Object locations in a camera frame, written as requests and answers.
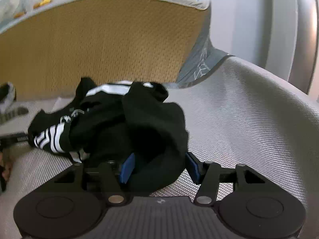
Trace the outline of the black grey folded garment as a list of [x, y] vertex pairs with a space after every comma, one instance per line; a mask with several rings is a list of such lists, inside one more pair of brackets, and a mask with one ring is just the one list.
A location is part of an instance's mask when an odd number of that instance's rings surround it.
[[11, 82], [1, 85], [0, 112], [4, 114], [16, 99], [16, 89]]

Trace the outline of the grey patterned bed sheet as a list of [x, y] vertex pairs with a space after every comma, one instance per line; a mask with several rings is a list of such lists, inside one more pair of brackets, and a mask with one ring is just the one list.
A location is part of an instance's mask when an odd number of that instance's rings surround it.
[[176, 79], [178, 86], [192, 83], [208, 74], [230, 54], [213, 46], [210, 38], [211, 6], [205, 11], [201, 30]]

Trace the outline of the black printed sweatshirt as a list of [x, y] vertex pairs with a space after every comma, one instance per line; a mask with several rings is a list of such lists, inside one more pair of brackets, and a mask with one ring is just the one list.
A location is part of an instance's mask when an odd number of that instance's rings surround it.
[[71, 161], [122, 164], [134, 156], [128, 192], [149, 195], [174, 183], [185, 168], [185, 116], [159, 83], [96, 85], [83, 77], [74, 99], [53, 113], [39, 111], [29, 143]]

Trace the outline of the grey tabby cat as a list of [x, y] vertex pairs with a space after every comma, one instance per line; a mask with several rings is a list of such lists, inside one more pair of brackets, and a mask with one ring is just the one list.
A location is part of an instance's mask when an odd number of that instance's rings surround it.
[[29, 110], [26, 107], [18, 107], [13, 110], [10, 110], [6, 113], [1, 113], [0, 115], [0, 124], [4, 124], [13, 118], [24, 116], [29, 113]]

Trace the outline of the woven tan upright mattress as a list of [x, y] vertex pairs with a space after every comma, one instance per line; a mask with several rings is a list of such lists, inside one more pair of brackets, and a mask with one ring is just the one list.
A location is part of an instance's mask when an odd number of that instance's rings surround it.
[[68, 96], [82, 77], [174, 82], [210, 26], [210, 0], [61, 0], [1, 28], [1, 83], [18, 100]]

